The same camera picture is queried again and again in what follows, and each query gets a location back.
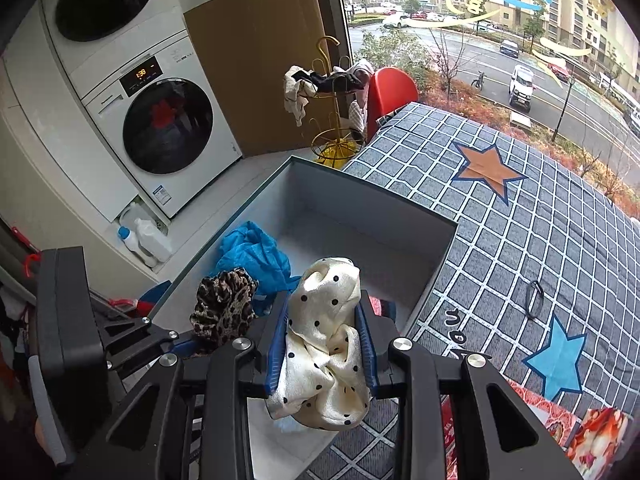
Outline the white washing machine lower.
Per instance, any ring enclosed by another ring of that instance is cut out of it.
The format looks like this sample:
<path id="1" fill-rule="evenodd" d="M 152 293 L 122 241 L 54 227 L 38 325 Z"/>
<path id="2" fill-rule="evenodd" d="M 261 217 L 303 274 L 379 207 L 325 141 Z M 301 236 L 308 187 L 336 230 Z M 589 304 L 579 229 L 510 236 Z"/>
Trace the white washing machine lower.
<path id="1" fill-rule="evenodd" d="M 242 157 L 186 32 L 134 58 L 82 104 L 168 218 Z"/>

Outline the red chair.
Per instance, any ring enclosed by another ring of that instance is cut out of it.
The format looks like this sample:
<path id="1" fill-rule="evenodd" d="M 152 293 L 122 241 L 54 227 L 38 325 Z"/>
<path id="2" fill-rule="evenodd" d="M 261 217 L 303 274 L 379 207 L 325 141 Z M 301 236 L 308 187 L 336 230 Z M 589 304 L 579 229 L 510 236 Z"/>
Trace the red chair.
<path id="1" fill-rule="evenodd" d="M 368 140 L 371 141 L 378 131 L 379 119 L 418 99 L 418 86 L 403 70 L 396 67 L 377 70 L 369 84 Z"/>

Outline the pink black sock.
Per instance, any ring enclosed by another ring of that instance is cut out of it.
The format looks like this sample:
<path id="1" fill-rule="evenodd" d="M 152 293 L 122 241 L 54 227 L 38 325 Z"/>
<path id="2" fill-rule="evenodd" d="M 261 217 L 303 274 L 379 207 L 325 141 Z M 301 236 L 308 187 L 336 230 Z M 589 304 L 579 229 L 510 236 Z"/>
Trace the pink black sock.
<path id="1" fill-rule="evenodd" d="M 369 301 L 375 315 L 396 321 L 397 309 L 396 304 L 393 301 L 381 299 L 375 296 L 370 296 Z"/>

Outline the blue cap detergent bottle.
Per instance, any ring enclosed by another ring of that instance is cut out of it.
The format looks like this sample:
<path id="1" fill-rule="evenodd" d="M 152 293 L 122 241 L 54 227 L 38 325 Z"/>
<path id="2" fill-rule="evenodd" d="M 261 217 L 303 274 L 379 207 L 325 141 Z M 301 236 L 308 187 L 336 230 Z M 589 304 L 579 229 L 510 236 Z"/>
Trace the blue cap detergent bottle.
<path id="1" fill-rule="evenodd" d="M 135 254 L 148 268 L 153 269 L 157 265 L 157 260 L 142 248 L 134 231 L 126 228 L 126 226 L 120 226 L 117 230 L 117 235 L 127 249 Z"/>

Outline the grey storage bin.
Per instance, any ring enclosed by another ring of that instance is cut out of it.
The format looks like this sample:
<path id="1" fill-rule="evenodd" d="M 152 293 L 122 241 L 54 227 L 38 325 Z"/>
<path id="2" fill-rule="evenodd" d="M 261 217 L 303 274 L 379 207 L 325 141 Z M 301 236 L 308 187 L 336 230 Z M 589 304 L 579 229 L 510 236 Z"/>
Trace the grey storage bin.
<path id="1" fill-rule="evenodd" d="M 454 222 L 385 188 L 293 157 L 224 225 L 231 232 L 251 221 L 272 235 L 295 275 L 323 257 L 345 257 L 360 270 L 361 295 L 393 301 L 398 334 L 433 289 L 454 238 Z M 276 372 L 283 349 L 271 347 Z"/>

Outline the white detergent bottle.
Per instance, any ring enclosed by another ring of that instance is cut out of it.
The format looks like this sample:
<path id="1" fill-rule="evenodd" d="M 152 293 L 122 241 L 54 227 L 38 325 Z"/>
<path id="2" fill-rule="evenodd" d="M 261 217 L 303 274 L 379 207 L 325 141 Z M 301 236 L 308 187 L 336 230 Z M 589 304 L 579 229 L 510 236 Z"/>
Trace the white detergent bottle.
<path id="1" fill-rule="evenodd" d="M 160 263 L 167 262 L 172 256 L 171 241 L 156 223 L 152 220 L 136 219 L 134 225 L 140 245 Z"/>

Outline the white dryer upper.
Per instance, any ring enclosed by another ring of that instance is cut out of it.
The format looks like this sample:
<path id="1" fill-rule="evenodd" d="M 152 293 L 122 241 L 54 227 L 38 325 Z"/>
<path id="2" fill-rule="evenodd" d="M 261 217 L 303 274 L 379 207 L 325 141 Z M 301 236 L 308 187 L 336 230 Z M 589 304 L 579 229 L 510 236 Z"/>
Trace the white dryer upper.
<path id="1" fill-rule="evenodd" d="M 178 0 L 41 0 L 53 47 L 79 99 L 186 29 Z"/>

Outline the blue fuzzy cloth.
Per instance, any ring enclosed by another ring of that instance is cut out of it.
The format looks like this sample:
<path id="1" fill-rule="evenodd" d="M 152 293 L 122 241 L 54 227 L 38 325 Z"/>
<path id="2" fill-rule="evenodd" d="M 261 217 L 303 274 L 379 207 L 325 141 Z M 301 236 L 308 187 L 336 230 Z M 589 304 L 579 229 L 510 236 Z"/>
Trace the blue fuzzy cloth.
<path id="1" fill-rule="evenodd" d="M 292 273 L 288 256 L 277 241 L 256 223 L 247 221 L 220 242 L 210 276 L 243 269 L 257 284 L 252 307 L 257 316 L 267 315 L 278 292 L 292 292 L 300 276 Z"/>

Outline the cream polka dot cloth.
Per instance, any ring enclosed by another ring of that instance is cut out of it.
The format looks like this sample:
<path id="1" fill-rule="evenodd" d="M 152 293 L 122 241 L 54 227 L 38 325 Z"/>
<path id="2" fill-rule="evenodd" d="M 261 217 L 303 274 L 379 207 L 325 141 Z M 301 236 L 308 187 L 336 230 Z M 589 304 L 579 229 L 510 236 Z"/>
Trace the cream polka dot cloth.
<path id="1" fill-rule="evenodd" d="M 266 400 L 271 418 L 344 431 L 367 415 L 371 393 L 355 318 L 360 299 L 352 260 L 322 258 L 302 275 L 286 304 L 283 361 Z"/>

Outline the white orange cardboard box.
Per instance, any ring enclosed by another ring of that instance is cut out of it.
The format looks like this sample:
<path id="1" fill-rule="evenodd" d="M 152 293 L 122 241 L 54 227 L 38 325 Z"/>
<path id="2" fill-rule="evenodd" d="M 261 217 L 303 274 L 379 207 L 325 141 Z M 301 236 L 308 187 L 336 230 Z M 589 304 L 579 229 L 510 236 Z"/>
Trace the white orange cardboard box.
<path id="1" fill-rule="evenodd" d="M 566 456 L 585 480 L 603 479 L 630 425 L 617 408 L 588 408 Z"/>

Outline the dark leopard cloth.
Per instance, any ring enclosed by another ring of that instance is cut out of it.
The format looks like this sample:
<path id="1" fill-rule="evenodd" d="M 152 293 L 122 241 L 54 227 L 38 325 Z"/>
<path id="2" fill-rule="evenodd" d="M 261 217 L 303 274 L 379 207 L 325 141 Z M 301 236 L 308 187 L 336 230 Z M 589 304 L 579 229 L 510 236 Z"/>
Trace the dark leopard cloth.
<path id="1" fill-rule="evenodd" d="M 246 335 L 257 318 L 252 307 L 257 285 L 242 268 L 221 271 L 201 280 L 190 314 L 197 354 L 211 354 Z"/>

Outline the brown cardboard panel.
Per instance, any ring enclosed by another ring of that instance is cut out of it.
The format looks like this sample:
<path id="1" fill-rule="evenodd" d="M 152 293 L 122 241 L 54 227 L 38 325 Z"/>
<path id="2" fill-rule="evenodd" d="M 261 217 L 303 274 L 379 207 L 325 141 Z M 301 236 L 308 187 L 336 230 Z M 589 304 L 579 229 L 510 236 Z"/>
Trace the brown cardboard panel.
<path id="1" fill-rule="evenodd" d="M 184 18 L 243 155 L 308 148 L 310 129 L 284 109 L 283 76 L 317 57 L 318 0 L 209 0 Z"/>

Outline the checkered grey blanket with stars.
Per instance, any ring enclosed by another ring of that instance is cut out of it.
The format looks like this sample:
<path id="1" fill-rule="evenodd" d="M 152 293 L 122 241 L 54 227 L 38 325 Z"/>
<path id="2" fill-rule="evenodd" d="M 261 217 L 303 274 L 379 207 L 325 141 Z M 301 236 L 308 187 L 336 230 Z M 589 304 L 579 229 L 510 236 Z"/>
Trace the checkered grey blanket with stars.
<path id="1" fill-rule="evenodd" d="M 558 403 L 639 413 L 639 228 L 536 148 L 472 120 L 408 105 L 346 166 L 457 223 L 408 337 L 431 352 L 484 351 L 540 391 L 525 365 L 552 326 L 583 336 L 582 391 Z"/>

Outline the gold clothes rack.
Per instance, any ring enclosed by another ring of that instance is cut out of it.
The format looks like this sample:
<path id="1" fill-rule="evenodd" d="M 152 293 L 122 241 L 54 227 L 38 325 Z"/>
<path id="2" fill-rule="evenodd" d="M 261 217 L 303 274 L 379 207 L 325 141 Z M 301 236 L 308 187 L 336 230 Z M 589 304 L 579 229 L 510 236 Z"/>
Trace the gold clothes rack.
<path id="1" fill-rule="evenodd" d="M 310 129 L 314 161 L 343 168 L 367 142 L 368 94 L 374 67 L 344 55 L 331 61 L 330 49 L 340 42 L 323 36 L 309 68 L 293 65 L 283 76 L 283 104 L 296 126 Z"/>

